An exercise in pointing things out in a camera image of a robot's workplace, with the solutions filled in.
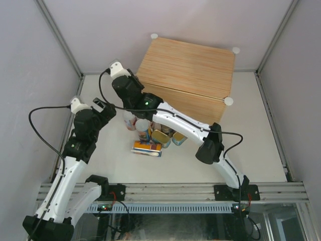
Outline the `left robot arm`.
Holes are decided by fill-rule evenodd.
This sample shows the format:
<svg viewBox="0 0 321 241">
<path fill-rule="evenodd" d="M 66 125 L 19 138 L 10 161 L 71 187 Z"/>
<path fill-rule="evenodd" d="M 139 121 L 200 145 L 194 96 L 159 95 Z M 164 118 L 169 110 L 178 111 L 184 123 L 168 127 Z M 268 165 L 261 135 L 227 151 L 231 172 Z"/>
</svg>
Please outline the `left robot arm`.
<svg viewBox="0 0 321 241">
<path fill-rule="evenodd" d="M 46 198 L 36 213 L 23 221 L 29 240 L 71 240 L 75 226 L 92 202 L 109 197 L 108 179 L 97 175 L 87 178 L 81 191 L 71 196 L 96 149 L 99 132 L 116 116 L 113 104 L 98 98 L 93 103 L 88 106 L 75 96 L 66 106 L 75 115 L 74 128 L 63 152 L 56 152 L 61 164 Z"/>
</svg>

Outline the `tall can with spoon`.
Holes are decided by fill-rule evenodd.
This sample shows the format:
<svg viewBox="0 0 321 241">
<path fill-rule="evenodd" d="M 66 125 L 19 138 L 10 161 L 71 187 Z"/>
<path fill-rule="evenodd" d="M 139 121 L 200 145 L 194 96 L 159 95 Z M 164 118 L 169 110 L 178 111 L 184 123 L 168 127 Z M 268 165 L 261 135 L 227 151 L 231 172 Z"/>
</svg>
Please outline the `tall can with spoon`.
<svg viewBox="0 0 321 241">
<path fill-rule="evenodd" d="M 146 155 L 152 157 L 161 157 L 162 145 L 150 142 L 135 141 L 131 152 L 139 155 Z"/>
</svg>

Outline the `wooden cube shelf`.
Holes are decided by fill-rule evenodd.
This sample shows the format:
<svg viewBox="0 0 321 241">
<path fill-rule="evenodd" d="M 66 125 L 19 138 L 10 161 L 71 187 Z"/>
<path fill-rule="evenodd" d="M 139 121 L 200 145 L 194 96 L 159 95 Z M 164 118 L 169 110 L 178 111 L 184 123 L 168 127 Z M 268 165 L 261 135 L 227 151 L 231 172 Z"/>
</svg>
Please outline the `wooden cube shelf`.
<svg viewBox="0 0 321 241">
<path fill-rule="evenodd" d="M 231 50 L 158 37 L 137 71 L 144 91 L 207 124 L 220 122 L 230 96 L 235 54 Z"/>
</svg>

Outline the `white lid can colourful label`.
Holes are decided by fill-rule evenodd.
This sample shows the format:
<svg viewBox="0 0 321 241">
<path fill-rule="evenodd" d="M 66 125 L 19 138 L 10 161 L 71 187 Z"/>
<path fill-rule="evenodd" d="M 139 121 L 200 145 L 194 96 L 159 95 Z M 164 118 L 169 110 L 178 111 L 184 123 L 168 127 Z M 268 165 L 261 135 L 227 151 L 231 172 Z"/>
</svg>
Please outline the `white lid can colourful label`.
<svg viewBox="0 0 321 241">
<path fill-rule="evenodd" d="M 135 123 L 135 127 L 138 133 L 138 137 L 142 142 L 151 141 L 151 127 L 150 123 L 146 119 L 138 119 Z"/>
</svg>

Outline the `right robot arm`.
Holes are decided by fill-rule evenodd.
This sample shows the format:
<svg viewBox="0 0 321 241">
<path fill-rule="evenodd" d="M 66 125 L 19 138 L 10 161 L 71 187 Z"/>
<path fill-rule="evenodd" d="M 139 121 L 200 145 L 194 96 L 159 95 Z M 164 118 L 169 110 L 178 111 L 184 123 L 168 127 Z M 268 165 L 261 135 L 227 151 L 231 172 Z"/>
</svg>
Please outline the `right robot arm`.
<svg viewBox="0 0 321 241">
<path fill-rule="evenodd" d="M 165 125 L 194 141 L 199 147 L 196 158 L 216 168 L 230 189 L 231 196 L 242 200 L 248 195 L 249 179 L 229 160 L 228 151 L 223 145 L 225 132 L 218 123 L 201 123 L 174 109 L 160 97 L 143 92 L 144 86 L 138 77 L 120 63 L 110 67 L 109 75 L 113 89 L 122 100 L 122 110 L 140 119 Z"/>
</svg>

